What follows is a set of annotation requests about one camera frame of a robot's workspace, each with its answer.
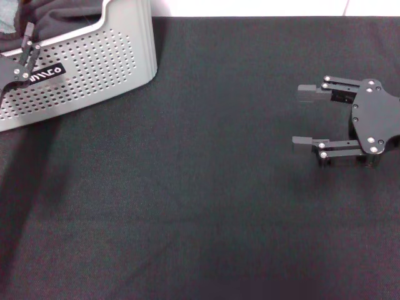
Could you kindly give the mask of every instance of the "dark tablecloth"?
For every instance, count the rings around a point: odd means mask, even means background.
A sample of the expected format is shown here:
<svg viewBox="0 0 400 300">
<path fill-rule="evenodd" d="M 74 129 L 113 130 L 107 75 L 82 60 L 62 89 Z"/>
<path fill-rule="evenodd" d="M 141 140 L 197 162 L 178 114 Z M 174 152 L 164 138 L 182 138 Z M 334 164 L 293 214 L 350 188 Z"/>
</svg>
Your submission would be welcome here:
<svg viewBox="0 0 400 300">
<path fill-rule="evenodd" d="M 319 169 L 293 135 L 346 139 L 345 104 L 400 95 L 400 19 L 155 19 L 159 71 L 0 134 L 3 299 L 400 299 L 400 155 Z"/>
</svg>

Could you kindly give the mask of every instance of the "silver perforated bin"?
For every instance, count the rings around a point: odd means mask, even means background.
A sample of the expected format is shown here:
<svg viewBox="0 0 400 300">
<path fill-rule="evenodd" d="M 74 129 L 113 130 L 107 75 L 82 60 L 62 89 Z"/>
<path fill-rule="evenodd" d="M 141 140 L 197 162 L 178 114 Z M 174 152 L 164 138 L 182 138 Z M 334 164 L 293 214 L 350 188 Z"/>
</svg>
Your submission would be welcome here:
<svg viewBox="0 0 400 300">
<path fill-rule="evenodd" d="M 107 100 L 148 83 L 157 72 L 149 0 L 104 0 L 99 22 L 39 44 L 32 73 L 43 69 L 45 74 L 5 94 L 0 131 Z M 3 54 L 16 60 L 21 49 Z M 59 63 L 64 74 L 35 82 L 57 75 L 60 69 L 51 66 Z"/>
</svg>

